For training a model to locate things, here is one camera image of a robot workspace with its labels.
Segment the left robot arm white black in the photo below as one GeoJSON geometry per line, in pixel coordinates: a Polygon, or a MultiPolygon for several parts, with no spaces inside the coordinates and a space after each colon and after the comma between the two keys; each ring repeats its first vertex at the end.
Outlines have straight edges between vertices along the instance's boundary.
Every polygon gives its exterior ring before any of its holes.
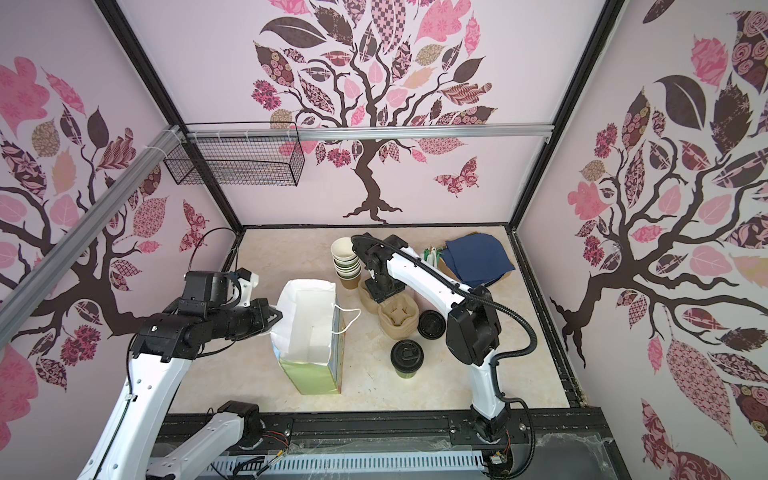
{"type": "Polygon", "coordinates": [[[126,380],[82,479],[195,479],[231,447],[258,446],[265,426],[255,404],[228,401],[162,459],[152,450],[183,377],[213,340],[232,343],[268,332],[282,318],[253,298],[257,274],[189,271],[180,297],[146,319],[130,342],[126,380]]]}

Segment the paper gift bag with handles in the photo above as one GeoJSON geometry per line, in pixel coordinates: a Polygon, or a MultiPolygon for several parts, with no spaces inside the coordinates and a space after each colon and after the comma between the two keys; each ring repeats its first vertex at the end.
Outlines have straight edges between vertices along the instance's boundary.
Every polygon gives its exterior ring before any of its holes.
{"type": "Polygon", "coordinates": [[[342,307],[336,285],[316,279],[288,281],[277,309],[282,318],[270,340],[290,382],[304,396],[339,394],[345,334],[362,310],[342,307]]]}

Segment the green paper cup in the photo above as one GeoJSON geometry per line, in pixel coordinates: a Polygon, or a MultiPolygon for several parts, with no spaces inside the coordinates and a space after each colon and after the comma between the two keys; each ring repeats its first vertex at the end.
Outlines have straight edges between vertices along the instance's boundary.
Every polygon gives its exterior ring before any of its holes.
{"type": "Polygon", "coordinates": [[[401,368],[395,367],[395,372],[402,379],[410,379],[416,375],[416,373],[418,372],[418,368],[401,369],[401,368]]]}

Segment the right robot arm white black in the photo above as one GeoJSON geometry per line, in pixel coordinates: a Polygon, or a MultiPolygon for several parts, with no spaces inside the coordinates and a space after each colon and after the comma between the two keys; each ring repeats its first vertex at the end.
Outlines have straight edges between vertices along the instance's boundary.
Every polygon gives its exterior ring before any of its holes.
{"type": "Polygon", "coordinates": [[[427,264],[396,235],[381,240],[364,233],[352,236],[351,242],[353,252],[371,274],[366,287],[374,301],[381,303],[410,288],[443,317],[446,346],[469,369],[475,431],[488,443],[497,441],[508,430],[510,405],[522,402],[504,394],[497,369],[505,359],[535,351],[538,337],[533,327],[519,313],[494,301],[488,289],[454,281],[427,264]],[[500,314],[523,328],[528,336],[526,346],[498,350],[502,333],[500,314]]]}

